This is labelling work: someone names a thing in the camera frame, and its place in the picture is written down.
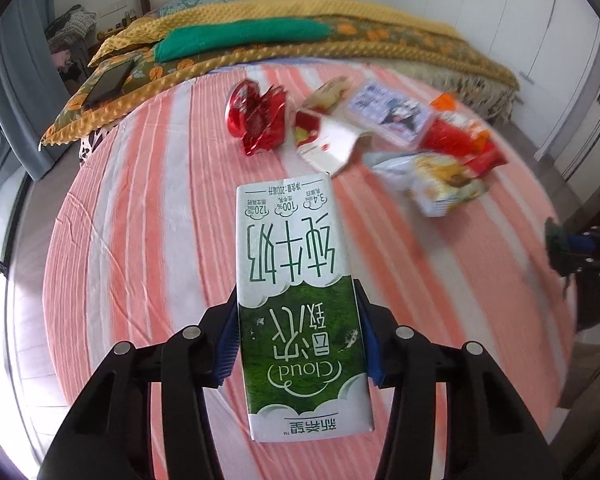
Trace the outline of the yellow green snack bag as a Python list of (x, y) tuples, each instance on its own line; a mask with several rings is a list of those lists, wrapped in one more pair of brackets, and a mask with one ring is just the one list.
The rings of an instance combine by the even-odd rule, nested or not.
[(428, 218), (445, 217), (486, 192), (483, 180), (452, 155), (369, 152), (363, 162), (392, 194), (409, 198)]

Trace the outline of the red plastic bag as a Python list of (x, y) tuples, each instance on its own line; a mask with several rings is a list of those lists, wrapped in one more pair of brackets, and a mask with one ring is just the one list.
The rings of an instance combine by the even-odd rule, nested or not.
[(437, 118), (422, 137), (420, 147), (455, 157), (465, 157), (472, 151), (471, 139), (465, 130)]

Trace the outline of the orange white bag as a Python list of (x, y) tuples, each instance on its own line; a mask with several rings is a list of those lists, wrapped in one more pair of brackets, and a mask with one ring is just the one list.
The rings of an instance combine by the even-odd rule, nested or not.
[(471, 139), (490, 136), (483, 121), (469, 114), (449, 93), (439, 94), (429, 102), (429, 106), (434, 112), (434, 121), (428, 130), (431, 134), (461, 132)]

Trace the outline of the green white milk carton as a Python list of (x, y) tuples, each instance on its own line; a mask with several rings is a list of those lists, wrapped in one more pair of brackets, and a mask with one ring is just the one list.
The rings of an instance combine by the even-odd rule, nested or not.
[(238, 188), (236, 292), (252, 440), (373, 430), (360, 315), (328, 174)]

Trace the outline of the clear plastic panda box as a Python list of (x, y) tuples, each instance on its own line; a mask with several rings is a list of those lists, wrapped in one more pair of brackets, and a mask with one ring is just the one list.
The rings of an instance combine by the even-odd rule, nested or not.
[(418, 148), (436, 119), (428, 104), (376, 79), (353, 90), (342, 111), (351, 122), (405, 151)]

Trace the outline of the beige snack packet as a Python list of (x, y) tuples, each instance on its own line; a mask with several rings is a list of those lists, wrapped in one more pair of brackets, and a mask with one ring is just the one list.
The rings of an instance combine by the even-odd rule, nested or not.
[(332, 78), (313, 91), (302, 102), (302, 107), (328, 115), (344, 99), (351, 86), (351, 79), (346, 76)]

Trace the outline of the red foil candy jar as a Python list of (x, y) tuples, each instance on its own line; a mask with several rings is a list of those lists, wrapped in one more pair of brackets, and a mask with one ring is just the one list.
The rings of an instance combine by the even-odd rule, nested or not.
[(257, 81), (244, 79), (228, 96), (227, 131), (240, 140), (247, 156), (273, 151), (285, 141), (287, 112), (287, 91), (282, 86), (272, 86), (262, 93)]

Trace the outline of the long red snack wrapper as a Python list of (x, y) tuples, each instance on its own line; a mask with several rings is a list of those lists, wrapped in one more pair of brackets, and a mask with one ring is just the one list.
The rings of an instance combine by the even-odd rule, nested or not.
[(484, 177), (494, 168), (508, 163), (488, 130), (479, 131), (471, 141), (472, 151), (464, 157), (463, 165), (475, 176)]

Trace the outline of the pink striped tablecloth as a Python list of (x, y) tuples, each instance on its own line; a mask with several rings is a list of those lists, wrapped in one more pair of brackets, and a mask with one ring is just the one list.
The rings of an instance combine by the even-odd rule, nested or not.
[(43, 479), (559, 479), (574, 298), (495, 162), (361, 137), (434, 92), (258, 63), (160, 92), (80, 169), (43, 304), (70, 410)]

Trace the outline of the white wardrobe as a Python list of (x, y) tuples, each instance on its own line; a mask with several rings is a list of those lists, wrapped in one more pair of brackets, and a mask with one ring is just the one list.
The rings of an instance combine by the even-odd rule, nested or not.
[(600, 18), (588, 0), (370, 0), (455, 27), (511, 70), (513, 122), (564, 179), (595, 141), (600, 107)]

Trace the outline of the white torn wrapper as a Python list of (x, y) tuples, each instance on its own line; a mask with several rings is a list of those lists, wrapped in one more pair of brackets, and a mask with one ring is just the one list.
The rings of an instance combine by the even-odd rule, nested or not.
[(370, 131), (350, 122), (300, 108), (294, 114), (294, 144), (300, 158), (318, 172), (335, 177), (347, 164)]

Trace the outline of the black smartphone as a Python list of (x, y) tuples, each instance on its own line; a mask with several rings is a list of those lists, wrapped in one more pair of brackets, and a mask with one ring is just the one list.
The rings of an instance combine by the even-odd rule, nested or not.
[(103, 73), (90, 92), (87, 93), (82, 108), (91, 110), (97, 105), (118, 96), (134, 65), (135, 61), (131, 58), (129, 61), (111, 67), (110, 70)]

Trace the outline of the grey blue curtain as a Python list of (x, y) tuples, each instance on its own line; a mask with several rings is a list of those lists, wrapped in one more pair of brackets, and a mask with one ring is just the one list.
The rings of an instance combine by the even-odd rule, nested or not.
[(40, 145), (69, 99), (45, 37), (54, 17), (54, 0), (12, 0), (0, 17), (0, 126), (35, 181), (65, 151)]

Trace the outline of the dark wooden nightstand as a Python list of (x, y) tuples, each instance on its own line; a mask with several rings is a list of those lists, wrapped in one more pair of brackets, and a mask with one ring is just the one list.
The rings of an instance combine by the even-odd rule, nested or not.
[(122, 32), (122, 30), (127, 29), (137, 20), (138, 17), (136, 15), (126, 16), (119, 24), (117, 24), (113, 28), (107, 30), (100, 30), (96, 34), (96, 39), (98, 42), (104, 42), (106, 39), (112, 36), (116, 36), (119, 32)]

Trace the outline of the clothes pile on chair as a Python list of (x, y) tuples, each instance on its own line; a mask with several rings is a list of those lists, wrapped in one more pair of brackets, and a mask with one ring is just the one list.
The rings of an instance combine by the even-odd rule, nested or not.
[(76, 66), (84, 77), (88, 75), (87, 39), (96, 28), (96, 18), (95, 12), (75, 4), (44, 30), (50, 53), (68, 52), (69, 65)]

